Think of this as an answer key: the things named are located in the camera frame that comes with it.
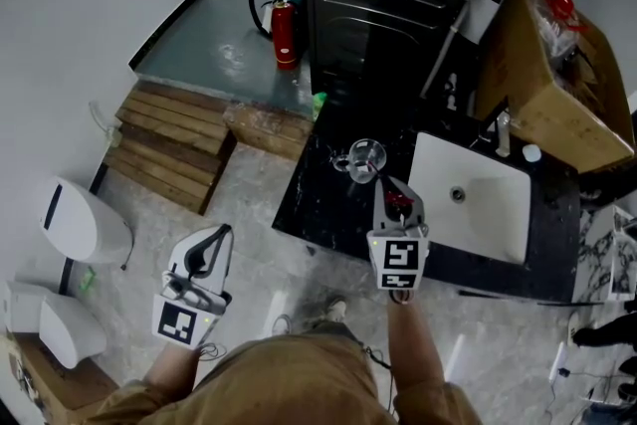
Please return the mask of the white bin with black slot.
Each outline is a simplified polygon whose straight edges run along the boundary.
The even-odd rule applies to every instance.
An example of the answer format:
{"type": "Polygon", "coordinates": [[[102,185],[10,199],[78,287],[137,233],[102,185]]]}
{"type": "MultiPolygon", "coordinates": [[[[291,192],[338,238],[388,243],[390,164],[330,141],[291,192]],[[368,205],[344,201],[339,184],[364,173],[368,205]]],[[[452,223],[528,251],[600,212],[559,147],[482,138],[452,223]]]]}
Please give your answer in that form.
{"type": "Polygon", "coordinates": [[[88,189],[58,176],[42,188],[39,224],[53,247],[76,262],[122,265],[132,251],[123,218],[88,189]]]}

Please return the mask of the clear glass mug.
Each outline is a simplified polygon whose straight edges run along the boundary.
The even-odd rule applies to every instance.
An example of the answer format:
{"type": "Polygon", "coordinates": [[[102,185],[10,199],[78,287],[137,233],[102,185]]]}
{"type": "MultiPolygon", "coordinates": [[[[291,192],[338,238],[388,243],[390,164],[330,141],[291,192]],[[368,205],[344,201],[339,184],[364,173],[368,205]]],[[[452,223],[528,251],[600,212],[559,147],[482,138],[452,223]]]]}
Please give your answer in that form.
{"type": "Polygon", "coordinates": [[[348,153],[331,159],[335,170],[347,173],[358,184],[371,182],[383,169],[387,154],[381,143],[371,138],[356,141],[348,153]]]}

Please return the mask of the white sink basin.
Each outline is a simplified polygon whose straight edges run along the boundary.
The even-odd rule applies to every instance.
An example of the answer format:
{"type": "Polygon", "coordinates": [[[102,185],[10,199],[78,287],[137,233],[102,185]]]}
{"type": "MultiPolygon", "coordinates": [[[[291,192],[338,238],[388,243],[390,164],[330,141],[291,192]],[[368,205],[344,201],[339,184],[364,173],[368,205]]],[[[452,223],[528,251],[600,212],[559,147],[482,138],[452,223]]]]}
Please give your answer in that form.
{"type": "Polygon", "coordinates": [[[526,173],[420,132],[408,185],[423,201],[431,241],[507,263],[525,261],[531,216],[526,173]]]}

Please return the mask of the clear plastic tube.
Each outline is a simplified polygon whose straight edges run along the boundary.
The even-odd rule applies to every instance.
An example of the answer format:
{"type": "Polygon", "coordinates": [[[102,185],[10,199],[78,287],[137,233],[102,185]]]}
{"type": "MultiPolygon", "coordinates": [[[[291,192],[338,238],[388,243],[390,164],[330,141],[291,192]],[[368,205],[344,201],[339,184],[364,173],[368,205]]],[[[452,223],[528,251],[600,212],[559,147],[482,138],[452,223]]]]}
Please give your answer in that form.
{"type": "Polygon", "coordinates": [[[112,148],[119,147],[122,140],[122,134],[119,131],[119,127],[113,123],[106,122],[97,102],[89,102],[89,111],[94,123],[104,134],[106,141],[108,142],[108,146],[112,148]]]}

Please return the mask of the person's brown clothing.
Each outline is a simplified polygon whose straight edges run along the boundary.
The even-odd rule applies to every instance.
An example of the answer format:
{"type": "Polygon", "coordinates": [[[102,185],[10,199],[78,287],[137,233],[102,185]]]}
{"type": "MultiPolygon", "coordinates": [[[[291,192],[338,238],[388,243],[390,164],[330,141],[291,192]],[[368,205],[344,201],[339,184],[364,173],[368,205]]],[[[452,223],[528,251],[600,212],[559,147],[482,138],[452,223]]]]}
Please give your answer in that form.
{"type": "Polygon", "coordinates": [[[417,384],[389,412],[362,348],[342,335],[282,335],[231,351],[185,398],[134,381],[83,425],[482,425],[451,383],[417,384]]]}

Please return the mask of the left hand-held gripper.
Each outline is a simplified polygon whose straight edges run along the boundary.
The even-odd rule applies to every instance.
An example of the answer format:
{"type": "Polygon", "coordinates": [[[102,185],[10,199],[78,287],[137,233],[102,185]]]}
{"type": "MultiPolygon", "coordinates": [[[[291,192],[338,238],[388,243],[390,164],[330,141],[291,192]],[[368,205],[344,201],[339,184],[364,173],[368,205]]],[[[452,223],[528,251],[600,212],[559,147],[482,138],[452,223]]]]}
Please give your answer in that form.
{"type": "Polygon", "coordinates": [[[153,335],[189,350],[205,343],[232,303],[232,296],[224,291],[232,249],[229,224],[196,231],[175,245],[171,272],[162,274],[162,290],[153,298],[153,335]],[[200,281],[207,290],[179,275],[200,281]]]}

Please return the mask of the metal faucet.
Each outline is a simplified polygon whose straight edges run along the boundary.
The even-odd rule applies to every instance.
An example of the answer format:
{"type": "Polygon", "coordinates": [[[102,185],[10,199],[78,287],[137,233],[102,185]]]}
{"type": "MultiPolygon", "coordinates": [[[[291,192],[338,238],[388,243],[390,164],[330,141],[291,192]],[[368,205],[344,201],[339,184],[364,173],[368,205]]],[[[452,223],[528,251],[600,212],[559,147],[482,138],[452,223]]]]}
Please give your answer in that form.
{"type": "Polygon", "coordinates": [[[509,109],[504,107],[493,111],[481,123],[478,140],[491,143],[495,147],[496,155],[507,158],[511,155],[511,116],[509,109]]]}

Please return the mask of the person's right forearm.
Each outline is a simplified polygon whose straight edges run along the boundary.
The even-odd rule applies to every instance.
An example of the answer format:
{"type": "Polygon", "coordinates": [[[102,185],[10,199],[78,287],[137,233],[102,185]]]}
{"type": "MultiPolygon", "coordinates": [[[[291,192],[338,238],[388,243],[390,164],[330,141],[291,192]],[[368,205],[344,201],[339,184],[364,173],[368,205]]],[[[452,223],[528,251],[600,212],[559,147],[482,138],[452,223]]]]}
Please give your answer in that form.
{"type": "Polygon", "coordinates": [[[441,358],[418,304],[389,302],[387,320],[391,371],[398,391],[421,383],[443,384],[441,358]]]}

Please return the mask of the large cardboard box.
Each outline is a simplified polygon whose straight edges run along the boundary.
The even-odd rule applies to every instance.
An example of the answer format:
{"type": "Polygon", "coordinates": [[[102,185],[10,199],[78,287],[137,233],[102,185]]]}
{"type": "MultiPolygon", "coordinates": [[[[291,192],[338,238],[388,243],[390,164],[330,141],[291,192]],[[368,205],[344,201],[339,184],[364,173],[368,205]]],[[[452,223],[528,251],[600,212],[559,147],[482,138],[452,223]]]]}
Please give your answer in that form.
{"type": "Polygon", "coordinates": [[[579,173],[637,154],[621,73],[605,35],[585,16],[579,43],[596,82],[588,99],[565,90],[551,68],[531,0],[504,0],[481,42],[475,114],[484,120],[507,101],[514,136],[579,173]]]}

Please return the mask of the black marble vanity table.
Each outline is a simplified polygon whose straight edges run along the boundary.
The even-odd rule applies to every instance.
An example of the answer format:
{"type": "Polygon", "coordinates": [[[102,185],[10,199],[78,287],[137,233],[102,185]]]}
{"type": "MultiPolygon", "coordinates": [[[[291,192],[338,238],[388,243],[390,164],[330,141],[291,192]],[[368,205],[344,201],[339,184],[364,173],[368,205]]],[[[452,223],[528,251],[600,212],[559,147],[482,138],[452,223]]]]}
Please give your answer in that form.
{"type": "MultiPolygon", "coordinates": [[[[309,244],[368,261],[365,234],[372,226],[373,187],[359,185],[335,170],[331,160],[361,138],[373,138],[386,149],[388,173],[408,177],[420,131],[439,135],[493,157],[492,149],[474,140],[478,124],[454,112],[442,112],[422,101],[386,118],[379,109],[326,103],[315,123],[276,214],[276,230],[309,244]]],[[[519,139],[503,163],[531,180],[528,255],[521,266],[433,245],[425,277],[479,293],[568,304],[572,300],[579,238],[579,186],[573,170],[545,156],[531,164],[519,139]]]]}

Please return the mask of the red-handled spoon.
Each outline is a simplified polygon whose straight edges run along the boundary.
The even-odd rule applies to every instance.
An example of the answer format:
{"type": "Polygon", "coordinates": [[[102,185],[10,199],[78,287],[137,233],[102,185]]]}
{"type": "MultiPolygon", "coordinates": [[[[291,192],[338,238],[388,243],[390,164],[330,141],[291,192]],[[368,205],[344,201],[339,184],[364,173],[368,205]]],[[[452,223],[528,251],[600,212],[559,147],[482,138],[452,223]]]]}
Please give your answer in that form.
{"type": "Polygon", "coordinates": [[[412,213],[414,200],[399,188],[391,176],[382,173],[373,162],[369,162],[368,166],[374,171],[376,183],[380,185],[384,216],[388,220],[403,222],[404,218],[412,213]]]}

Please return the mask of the person's right shoe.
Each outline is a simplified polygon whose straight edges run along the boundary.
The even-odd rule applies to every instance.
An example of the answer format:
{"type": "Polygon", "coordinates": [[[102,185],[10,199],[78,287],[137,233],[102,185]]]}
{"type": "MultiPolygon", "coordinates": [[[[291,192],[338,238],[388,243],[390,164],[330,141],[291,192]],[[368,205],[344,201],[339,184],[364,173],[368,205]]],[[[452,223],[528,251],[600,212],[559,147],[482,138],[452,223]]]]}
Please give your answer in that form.
{"type": "Polygon", "coordinates": [[[332,322],[344,322],[347,310],[347,302],[344,298],[334,299],[325,311],[325,319],[332,322]]]}

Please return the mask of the white marble cabinet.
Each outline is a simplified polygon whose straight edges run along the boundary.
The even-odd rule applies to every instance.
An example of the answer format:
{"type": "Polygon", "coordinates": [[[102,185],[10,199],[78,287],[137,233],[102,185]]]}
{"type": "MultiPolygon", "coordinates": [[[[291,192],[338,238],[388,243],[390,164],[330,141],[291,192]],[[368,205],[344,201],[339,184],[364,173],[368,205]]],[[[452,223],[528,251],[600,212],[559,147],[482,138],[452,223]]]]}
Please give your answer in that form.
{"type": "Polygon", "coordinates": [[[616,205],[580,216],[571,301],[628,302],[637,293],[637,218],[616,205]]]}

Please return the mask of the wooden steps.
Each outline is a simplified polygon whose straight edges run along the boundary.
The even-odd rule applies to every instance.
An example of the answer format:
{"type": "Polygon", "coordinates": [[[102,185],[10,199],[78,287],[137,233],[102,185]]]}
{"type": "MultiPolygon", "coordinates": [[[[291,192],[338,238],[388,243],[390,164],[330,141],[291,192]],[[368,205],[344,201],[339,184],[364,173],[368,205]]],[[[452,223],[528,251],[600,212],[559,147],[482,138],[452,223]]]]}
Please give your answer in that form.
{"type": "Polygon", "coordinates": [[[139,82],[116,112],[121,139],[104,164],[147,190],[204,215],[237,139],[230,103],[139,82]]]}

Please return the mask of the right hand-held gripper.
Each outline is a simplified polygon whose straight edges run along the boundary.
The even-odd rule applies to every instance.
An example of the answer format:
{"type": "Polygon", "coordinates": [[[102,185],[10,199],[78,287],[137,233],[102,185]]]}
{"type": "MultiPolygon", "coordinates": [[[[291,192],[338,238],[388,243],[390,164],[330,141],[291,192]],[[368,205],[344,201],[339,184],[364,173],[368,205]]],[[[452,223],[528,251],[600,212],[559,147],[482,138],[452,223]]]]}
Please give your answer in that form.
{"type": "Polygon", "coordinates": [[[398,305],[410,303],[419,289],[429,255],[429,229],[421,197],[406,183],[376,179],[373,229],[366,240],[377,288],[398,305]],[[403,227],[387,229],[399,224],[403,227]]]}

